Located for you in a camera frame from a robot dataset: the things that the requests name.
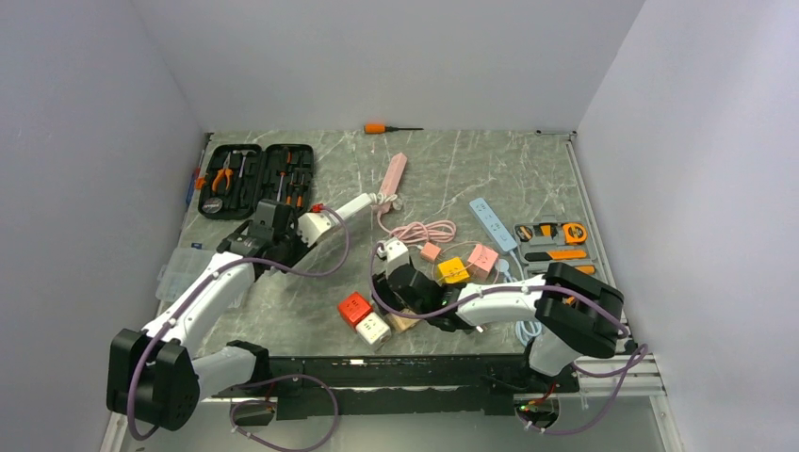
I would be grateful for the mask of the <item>wooden beige cube adapter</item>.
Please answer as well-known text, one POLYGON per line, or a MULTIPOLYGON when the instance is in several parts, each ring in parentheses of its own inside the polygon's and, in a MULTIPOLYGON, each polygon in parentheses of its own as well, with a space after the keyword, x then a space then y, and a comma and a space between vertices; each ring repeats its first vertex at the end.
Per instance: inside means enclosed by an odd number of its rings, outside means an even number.
POLYGON ((388 313, 384 316, 385 321, 395 333, 403 333, 413 328, 419 319, 388 313))

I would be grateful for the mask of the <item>small pink charger plug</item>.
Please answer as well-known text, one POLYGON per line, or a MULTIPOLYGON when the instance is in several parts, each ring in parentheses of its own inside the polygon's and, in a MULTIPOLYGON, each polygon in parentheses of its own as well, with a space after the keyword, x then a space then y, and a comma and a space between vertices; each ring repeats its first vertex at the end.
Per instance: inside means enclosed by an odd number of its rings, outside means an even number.
POLYGON ((432 242, 426 242, 424 245, 421 246, 419 250, 419 255, 422 260, 425 262, 434 264, 436 260, 442 253, 442 249, 433 244, 432 242))

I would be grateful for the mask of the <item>yellow cube adapter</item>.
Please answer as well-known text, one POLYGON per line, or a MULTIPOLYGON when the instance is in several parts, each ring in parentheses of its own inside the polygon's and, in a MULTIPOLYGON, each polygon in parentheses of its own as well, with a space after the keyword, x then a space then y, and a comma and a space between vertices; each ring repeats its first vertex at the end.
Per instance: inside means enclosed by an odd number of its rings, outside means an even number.
POLYGON ((470 275, 459 257, 447 259, 435 266, 436 281, 442 284, 468 283, 470 275))

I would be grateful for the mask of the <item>white cube adapter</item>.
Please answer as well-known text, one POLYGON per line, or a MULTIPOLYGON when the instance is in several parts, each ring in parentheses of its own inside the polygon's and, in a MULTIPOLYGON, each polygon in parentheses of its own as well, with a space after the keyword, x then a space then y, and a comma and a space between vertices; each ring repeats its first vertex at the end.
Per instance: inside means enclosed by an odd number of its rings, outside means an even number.
POLYGON ((369 313, 355 326, 356 333, 361 339, 376 350, 383 346, 391 337, 389 325, 376 313, 369 313))

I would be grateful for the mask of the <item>red cube adapter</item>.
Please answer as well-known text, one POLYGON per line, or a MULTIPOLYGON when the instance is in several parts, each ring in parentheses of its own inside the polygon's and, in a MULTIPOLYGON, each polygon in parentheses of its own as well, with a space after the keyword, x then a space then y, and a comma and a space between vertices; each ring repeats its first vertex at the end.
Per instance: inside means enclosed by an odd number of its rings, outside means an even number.
POLYGON ((341 318, 354 330, 361 321, 373 313, 373 308, 363 295, 359 292, 353 292, 337 305, 337 311, 341 318))

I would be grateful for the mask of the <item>pink cube socket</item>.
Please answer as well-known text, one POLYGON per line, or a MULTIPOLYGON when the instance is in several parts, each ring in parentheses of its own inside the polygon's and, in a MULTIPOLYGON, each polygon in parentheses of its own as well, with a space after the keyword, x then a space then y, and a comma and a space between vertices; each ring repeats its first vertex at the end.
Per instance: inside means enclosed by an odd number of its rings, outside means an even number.
POLYGON ((498 253, 483 244, 475 246, 466 259, 466 270, 475 281, 485 281, 489 278, 497 262, 498 253))

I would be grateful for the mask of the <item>white power strip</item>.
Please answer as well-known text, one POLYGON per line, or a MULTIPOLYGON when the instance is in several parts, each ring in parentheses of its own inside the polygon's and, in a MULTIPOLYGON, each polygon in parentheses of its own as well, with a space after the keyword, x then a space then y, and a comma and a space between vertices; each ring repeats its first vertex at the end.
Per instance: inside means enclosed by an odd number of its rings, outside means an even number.
POLYGON ((386 213, 393 207, 398 198, 397 194, 362 193, 334 211, 343 219, 351 218, 368 208, 374 213, 386 213))

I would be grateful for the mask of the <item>black tool case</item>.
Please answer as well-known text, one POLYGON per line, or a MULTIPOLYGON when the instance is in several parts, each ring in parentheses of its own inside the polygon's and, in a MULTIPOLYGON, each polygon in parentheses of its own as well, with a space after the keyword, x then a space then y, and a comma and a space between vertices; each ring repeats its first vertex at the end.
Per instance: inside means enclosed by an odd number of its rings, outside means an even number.
POLYGON ((315 152, 308 144, 224 144, 211 154, 195 183, 198 211, 220 220, 248 218, 262 200, 308 209, 315 152))

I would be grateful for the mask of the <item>pink power strip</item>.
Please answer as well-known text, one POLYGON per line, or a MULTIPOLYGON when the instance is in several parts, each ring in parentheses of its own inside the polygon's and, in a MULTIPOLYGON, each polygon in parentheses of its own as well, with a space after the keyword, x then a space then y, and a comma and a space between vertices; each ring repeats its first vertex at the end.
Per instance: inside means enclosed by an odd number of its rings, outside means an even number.
POLYGON ((397 193, 407 162, 408 159, 404 153, 397 153, 389 160, 389 165, 379 190, 385 197, 390 197, 397 193))

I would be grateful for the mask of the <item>clear plastic screw box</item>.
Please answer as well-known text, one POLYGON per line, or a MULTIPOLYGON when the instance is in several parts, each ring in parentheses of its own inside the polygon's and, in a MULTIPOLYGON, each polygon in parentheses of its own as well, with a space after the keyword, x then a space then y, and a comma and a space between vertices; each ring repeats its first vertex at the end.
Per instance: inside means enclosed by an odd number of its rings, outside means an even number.
POLYGON ((254 271, 251 264, 238 264, 226 270, 220 270, 241 258, 240 255, 212 250, 193 248, 175 249, 168 264, 163 268, 156 288, 155 297, 159 301, 157 313, 167 311, 174 302, 181 305, 207 277, 215 272, 210 284, 191 303, 190 308, 209 306, 213 302, 221 312, 241 306, 245 294, 254 283, 254 271))

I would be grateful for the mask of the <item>light blue power strip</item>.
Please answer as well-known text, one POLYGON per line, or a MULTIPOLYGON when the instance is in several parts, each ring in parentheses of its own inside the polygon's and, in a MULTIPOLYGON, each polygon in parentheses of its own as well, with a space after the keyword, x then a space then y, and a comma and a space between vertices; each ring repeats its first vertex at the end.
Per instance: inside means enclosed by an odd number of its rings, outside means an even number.
POLYGON ((468 207, 500 253, 510 254, 517 248, 512 234, 484 198, 471 201, 468 207))

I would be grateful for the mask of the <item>grey tool case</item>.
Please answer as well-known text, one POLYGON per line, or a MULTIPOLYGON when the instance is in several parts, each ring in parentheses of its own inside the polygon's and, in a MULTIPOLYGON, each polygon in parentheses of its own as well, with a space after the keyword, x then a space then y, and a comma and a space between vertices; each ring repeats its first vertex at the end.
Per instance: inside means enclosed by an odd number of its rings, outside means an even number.
POLYGON ((587 240, 581 245, 566 245, 562 225, 566 222, 555 217, 543 217, 542 221, 516 223, 514 238, 520 253, 522 268, 529 276, 543 274, 550 264, 565 263, 585 274, 597 276, 596 250, 588 231, 587 240))

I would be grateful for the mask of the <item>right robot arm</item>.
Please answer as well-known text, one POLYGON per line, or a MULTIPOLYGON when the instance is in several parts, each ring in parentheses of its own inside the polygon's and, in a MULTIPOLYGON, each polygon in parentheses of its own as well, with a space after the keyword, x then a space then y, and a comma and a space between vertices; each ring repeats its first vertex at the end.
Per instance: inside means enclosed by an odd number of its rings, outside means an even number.
POLYGON ((533 321, 541 333, 526 347, 519 378, 541 391, 580 357, 609 359, 629 335, 623 294, 564 263, 524 281, 443 284, 411 264, 373 276, 372 297, 385 311, 425 320, 442 331, 469 331, 490 323, 533 321))

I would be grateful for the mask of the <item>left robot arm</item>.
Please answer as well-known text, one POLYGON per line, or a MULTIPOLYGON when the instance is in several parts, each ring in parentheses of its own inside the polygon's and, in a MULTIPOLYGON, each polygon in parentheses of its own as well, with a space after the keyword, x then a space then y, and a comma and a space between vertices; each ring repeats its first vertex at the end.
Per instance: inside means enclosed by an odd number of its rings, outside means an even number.
POLYGON ((201 358, 196 349, 262 275, 280 270, 311 277, 295 265, 337 230, 343 230, 348 250, 345 214, 316 204, 297 216, 288 205, 264 200, 253 218, 220 242, 205 270, 170 308, 141 329, 123 329, 113 338, 106 405, 125 415, 133 439, 176 431, 201 401, 225 390, 256 396, 279 381, 264 347, 237 340, 201 358))

